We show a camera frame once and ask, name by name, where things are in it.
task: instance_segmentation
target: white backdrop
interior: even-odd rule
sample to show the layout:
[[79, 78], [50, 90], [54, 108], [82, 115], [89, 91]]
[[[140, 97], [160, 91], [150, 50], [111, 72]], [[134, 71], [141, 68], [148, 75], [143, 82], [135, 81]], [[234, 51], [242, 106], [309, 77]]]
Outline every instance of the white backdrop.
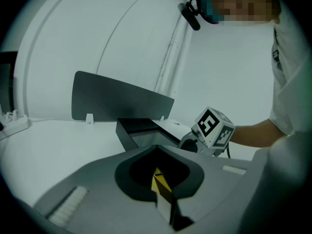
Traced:
[[[182, 81], [169, 118], [188, 126], [210, 106], [235, 125], [269, 117], [273, 99], [273, 26], [212, 25], [197, 17]], [[230, 143], [234, 158], [249, 159], [258, 148]]]
[[72, 120], [76, 71], [154, 90], [185, 0], [47, 0], [23, 38], [15, 107]]

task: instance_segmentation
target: white table surface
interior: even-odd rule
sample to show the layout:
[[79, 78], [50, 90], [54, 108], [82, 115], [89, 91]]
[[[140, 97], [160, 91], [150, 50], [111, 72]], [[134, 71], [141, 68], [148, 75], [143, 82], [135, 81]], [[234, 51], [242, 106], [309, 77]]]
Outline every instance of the white table surface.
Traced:
[[[179, 139], [191, 130], [174, 120], [155, 123]], [[116, 122], [32, 122], [27, 130], [0, 141], [2, 176], [15, 197], [34, 206], [83, 165], [124, 152], [115, 131]]]

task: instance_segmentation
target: white clip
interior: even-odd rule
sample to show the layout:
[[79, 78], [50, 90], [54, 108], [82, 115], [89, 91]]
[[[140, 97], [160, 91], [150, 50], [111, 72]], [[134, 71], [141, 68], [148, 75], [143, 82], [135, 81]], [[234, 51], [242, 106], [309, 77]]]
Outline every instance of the white clip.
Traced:
[[13, 117], [12, 117], [12, 121], [16, 121], [20, 118], [20, 114], [17, 110], [13, 110]]
[[86, 123], [87, 124], [92, 124], [92, 125], [94, 124], [93, 114], [87, 114]]

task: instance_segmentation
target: dark gray plastic panel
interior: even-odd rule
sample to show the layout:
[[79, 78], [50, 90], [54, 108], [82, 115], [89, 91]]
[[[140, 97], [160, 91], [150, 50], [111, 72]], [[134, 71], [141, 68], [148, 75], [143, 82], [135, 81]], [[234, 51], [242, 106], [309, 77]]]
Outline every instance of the dark gray plastic panel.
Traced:
[[117, 118], [168, 118], [174, 99], [119, 80], [78, 71], [72, 93], [72, 118], [116, 121]]
[[[175, 233], [161, 216], [154, 202], [134, 200], [127, 196], [116, 183], [115, 171], [118, 165], [145, 150], [147, 148], [134, 149], [131, 152], [99, 159], [81, 167], [45, 193], [35, 204], [34, 209], [46, 215], [64, 199], [72, 188], [79, 185], [87, 188], [89, 193], [70, 220], [66, 227], [67, 231], [76, 234]], [[204, 182], [207, 185], [201, 184], [194, 196], [178, 201], [183, 216], [195, 220], [213, 211], [241, 180], [242, 176], [226, 172], [221, 169], [222, 166], [232, 165], [248, 169], [250, 165], [250, 162], [244, 160], [199, 155], [170, 146], [165, 146], [162, 150], [172, 156], [179, 155], [195, 162], [204, 170]]]

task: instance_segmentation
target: white t-shirt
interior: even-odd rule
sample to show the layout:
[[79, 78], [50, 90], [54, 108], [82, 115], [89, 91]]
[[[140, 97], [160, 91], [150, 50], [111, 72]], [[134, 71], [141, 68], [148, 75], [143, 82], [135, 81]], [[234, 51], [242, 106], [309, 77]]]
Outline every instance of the white t-shirt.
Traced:
[[300, 24], [282, 0], [280, 0], [280, 4], [280, 23], [274, 24], [274, 44], [272, 47], [273, 106], [269, 120], [284, 134], [290, 135], [293, 132], [293, 126], [278, 94], [298, 73], [307, 59], [311, 58], [312, 52]]

